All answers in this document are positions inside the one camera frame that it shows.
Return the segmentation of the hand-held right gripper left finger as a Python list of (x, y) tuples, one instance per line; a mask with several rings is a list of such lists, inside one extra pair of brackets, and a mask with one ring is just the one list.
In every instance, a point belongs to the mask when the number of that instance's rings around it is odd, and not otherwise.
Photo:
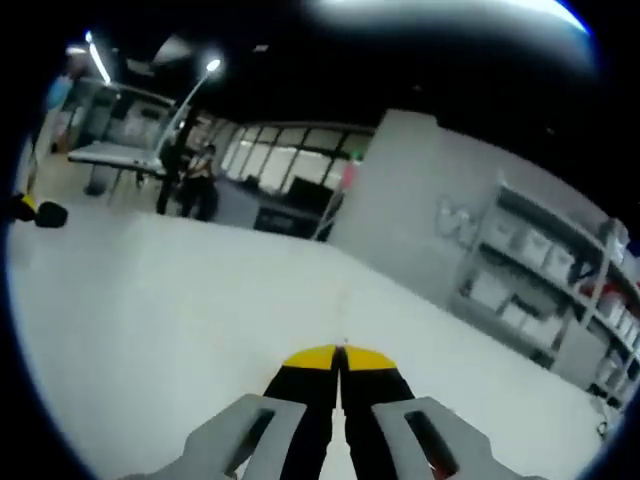
[(286, 359), (261, 395), (245, 394), (193, 430), (182, 453), (129, 479), (317, 479), (332, 437), (339, 347)]

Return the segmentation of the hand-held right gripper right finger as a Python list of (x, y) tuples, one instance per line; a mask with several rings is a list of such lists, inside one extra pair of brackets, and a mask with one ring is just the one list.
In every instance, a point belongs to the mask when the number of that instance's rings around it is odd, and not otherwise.
[(488, 437), (431, 397), (416, 397), (379, 352), (339, 349), (345, 434), (359, 479), (491, 479)]

